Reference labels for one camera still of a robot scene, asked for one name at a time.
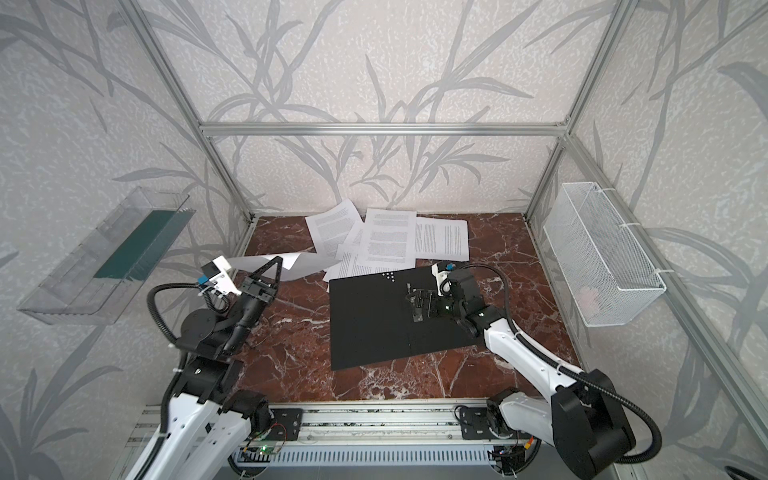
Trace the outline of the folder white cover black inside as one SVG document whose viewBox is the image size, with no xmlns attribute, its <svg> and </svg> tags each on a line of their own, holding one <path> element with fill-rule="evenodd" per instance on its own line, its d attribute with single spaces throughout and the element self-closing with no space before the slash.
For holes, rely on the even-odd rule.
<svg viewBox="0 0 768 480">
<path fill-rule="evenodd" d="M 451 319 L 414 323 L 407 283 L 437 292 L 427 266 L 329 283 L 333 371 L 482 343 Z"/>
</svg>

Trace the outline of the printed paper sheet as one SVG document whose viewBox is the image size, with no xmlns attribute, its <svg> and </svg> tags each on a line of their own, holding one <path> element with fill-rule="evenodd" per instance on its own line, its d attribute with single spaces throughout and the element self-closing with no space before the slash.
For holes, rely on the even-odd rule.
<svg viewBox="0 0 768 480">
<path fill-rule="evenodd" d="M 298 280 L 322 270 L 327 270 L 338 263 L 338 260 L 333 257 L 309 252 L 241 256 L 229 258 L 228 262 L 237 270 L 255 272 L 277 257 L 282 259 L 279 262 L 281 282 Z"/>
</svg>

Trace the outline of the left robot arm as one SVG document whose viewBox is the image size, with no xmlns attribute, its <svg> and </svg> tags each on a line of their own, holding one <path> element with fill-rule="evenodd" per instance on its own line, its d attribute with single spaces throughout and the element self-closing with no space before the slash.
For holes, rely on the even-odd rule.
<svg viewBox="0 0 768 480">
<path fill-rule="evenodd" d="M 211 479 L 242 443 L 276 428 L 264 395 L 236 390 L 243 364 L 235 357 L 276 299 L 282 266 L 282 257 L 274 256 L 236 285 L 225 257 L 209 262 L 189 286 L 206 305 L 187 315 L 178 334 L 162 317 L 156 297 L 185 283 L 149 290 L 149 313 L 180 358 L 161 399 L 158 428 L 128 478 Z"/>
</svg>

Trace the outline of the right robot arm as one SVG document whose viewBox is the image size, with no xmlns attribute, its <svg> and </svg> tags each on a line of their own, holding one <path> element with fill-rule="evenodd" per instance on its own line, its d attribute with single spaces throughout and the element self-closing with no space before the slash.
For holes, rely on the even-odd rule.
<svg viewBox="0 0 768 480">
<path fill-rule="evenodd" d="M 435 287 L 409 286 L 415 320 L 446 319 L 513 366 L 537 390 L 531 397 L 508 389 L 486 402 L 494 436 L 525 433 L 555 448 L 580 479 L 592 479 L 636 446 L 634 432 L 609 379 L 557 357 L 523 332 L 507 307 L 485 301 L 470 267 L 442 262 L 432 268 Z"/>
</svg>

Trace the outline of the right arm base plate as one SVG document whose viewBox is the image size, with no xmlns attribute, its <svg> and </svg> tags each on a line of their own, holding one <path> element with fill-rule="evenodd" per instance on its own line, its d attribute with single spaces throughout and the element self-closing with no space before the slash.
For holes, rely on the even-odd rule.
<svg viewBox="0 0 768 480">
<path fill-rule="evenodd" d="M 486 408 L 459 404 L 454 407 L 453 415 L 463 440 L 506 440 L 512 437 L 511 433 L 503 434 L 493 430 Z"/>
</svg>

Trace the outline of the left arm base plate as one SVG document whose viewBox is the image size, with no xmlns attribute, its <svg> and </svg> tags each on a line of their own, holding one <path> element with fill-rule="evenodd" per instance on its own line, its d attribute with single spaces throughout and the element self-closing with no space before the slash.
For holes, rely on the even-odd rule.
<svg viewBox="0 0 768 480">
<path fill-rule="evenodd" d="M 277 408 L 272 410 L 272 425 L 253 435 L 259 442 L 292 442 L 299 438 L 304 410 L 301 408 Z"/>
</svg>

